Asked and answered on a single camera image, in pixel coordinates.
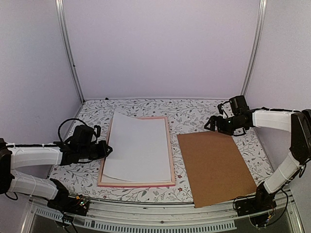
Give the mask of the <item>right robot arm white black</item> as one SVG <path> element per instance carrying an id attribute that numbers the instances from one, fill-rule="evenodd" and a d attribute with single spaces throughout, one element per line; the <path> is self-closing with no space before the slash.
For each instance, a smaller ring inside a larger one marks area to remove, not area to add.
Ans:
<path id="1" fill-rule="evenodd" d="M 261 212 L 270 204 L 275 193 L 305 173 L 311 160 L 311 111 L 234 107 L 232 113 L 228 116 L 221 109 L 219 115 L 207 120 L 204 128 L 229 136 L 236 136 L 236 130 L 241 130 L 244 135 L 251 128 L 280 131 L 287 135 L 287 156 L 273 174 L 257 187 L 256 197 L 252 199 L 253 210 Z"/>

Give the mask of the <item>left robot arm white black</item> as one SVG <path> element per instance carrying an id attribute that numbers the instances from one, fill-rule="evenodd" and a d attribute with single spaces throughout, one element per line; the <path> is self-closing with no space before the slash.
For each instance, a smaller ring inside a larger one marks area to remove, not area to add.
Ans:
<path id="1" fill-rule="evenodd" d="M 105 140 L 98 143 L 65 143 L 17 145 L 0 140 L 0 193 L 22 193 L 53 200 L 62 211 L 72 207 L 68 190 L 58 180 L 41 179 L 16 171 L 17 168 L 40 165 L 67 166 L 80 160 L 99 160 L 113 151 Z"/>

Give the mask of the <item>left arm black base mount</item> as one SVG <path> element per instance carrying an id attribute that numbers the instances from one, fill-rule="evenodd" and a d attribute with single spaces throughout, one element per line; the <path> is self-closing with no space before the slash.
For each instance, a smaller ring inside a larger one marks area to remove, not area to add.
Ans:
<path id="1" fill-rule="evenodd" d="M 60 193 L 54 199 L 48 200 L 47 206 L 61 213 L 86 216 L 89 208 L 89 199 L 83 195 L 70 197 L 67 193 Z"/>

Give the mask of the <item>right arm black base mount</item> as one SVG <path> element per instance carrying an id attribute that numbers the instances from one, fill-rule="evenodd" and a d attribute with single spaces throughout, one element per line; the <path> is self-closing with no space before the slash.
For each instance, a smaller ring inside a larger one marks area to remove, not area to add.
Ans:
<path id="1" fill-rule="evenodd" d="M 264 214 L 250 217 L 250 222 L 257 228 L 266 227 L 276 213 L 275 194 L 259 192 L 252 196 L 238 196 L 233 201 L 233 209 L 238 216 L 246 216 L 264 212 Z"/>

